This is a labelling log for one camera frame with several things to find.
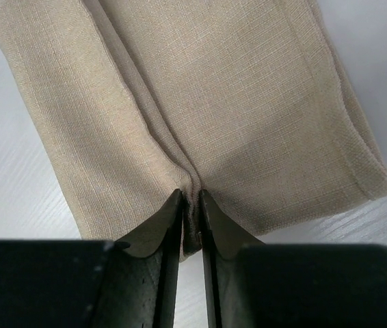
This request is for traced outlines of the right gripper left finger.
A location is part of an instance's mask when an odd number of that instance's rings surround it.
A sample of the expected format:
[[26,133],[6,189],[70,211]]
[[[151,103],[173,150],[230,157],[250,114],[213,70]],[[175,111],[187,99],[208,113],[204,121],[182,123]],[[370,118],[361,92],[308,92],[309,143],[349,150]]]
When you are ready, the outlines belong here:
[[171,327],[183,196],[116,241],[0,241],[0,327]]

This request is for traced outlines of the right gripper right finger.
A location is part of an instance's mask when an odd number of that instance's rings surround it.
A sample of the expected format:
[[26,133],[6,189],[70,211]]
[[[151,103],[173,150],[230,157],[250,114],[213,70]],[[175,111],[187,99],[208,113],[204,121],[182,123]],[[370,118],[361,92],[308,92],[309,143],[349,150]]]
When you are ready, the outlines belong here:
[[387,246],[266,244],[200,208],[210,327],[387,327]]

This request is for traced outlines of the beige cloth napkin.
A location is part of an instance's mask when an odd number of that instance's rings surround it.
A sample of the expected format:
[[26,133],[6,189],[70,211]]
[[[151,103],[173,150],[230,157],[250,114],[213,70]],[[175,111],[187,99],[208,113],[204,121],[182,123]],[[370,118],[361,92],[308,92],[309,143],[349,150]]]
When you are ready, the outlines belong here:
[[0,1],[0,49],[86,239],[180,189],[248,232],[387,196],[385,167],[315,1]]

